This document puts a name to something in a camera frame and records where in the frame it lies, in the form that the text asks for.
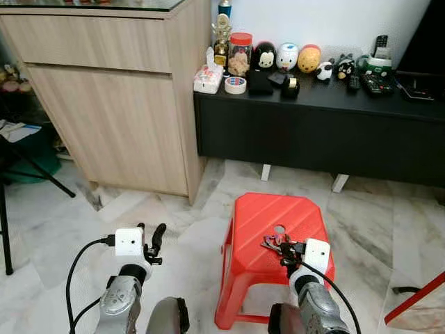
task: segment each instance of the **glass jar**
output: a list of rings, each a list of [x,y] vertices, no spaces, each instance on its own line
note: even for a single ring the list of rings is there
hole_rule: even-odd
[[[229,60],[227,67],[229,73],[236,77],[245,77],[250,68],[250,55],[252,54],[252,35],[249,33],[233,33],[230,35]]]

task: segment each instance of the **black chair leg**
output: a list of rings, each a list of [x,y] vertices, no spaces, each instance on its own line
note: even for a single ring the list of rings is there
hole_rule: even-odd
[[[37,165],[31,158],[29,158],[26,154],[23,154],[19,150],[16,150],[12,145],[10,145],[10,149],[16,154],[19,158],[28,162],[34,169],[36,169],[40,174],[44,176],[45,179],[51,181],[55,186],[57,186],[60,190],[64,191],[69,197],[74,198],[76,194],[70,191],[66,186],[61,184],[58,180],[56,180],[51,174],[49,174],[45,169]]]
[[[13,263],[11,261],[11,249],[9,245],[9,231],[8,231],[8,217],[6,215],[6,199],[5,186],[3,180],[0,179],[0,223],[1,236],[3,237],[3,251],[5,253],[5,267],[6,275],[11,275],[13,270]]]

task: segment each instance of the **toy figurine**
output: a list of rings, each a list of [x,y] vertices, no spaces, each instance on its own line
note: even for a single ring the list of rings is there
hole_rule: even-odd
[[[355,62],[353,60],[353,54],[345,56],[341,54],[339,62],[337,63],[337,77],[340,80],[349,77],[355,70]]]
[[[318,67],[315,74],[317,79],[321,81],[329,81],[332,76],[332,69],[334,68],[335,59],[331,58],[328,61],[323,61]]]
[[[272,43],[259,43],[253,53],[252,62],[254,64],[254,68],[260,70],[271,68],[275,62],[275,55],[275,47]]]
[[[303,73],[313,72],[320,63],[320,48],[313,44],[305,45],[298,56],[298,68]]]
[[[292,70],[298,57],[298,48],[293,43],[281,44],[277,51],[277,67],[281,72]]]

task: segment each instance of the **red jar lid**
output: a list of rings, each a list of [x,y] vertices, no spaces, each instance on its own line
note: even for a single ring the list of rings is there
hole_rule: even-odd
[[[252,44],[252,35],[249,33],[233,33],[230,35],[230,42],[240,47],[248,47]]]

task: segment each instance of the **glass top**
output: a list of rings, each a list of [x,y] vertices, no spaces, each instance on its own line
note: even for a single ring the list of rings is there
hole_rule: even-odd
[[[47,7],[47,8],[97,8],[129,9],[169,12],[184,0],[109,0],[100,3],[98,0],[80,2],[73,0],[0,0],[0,7]]]

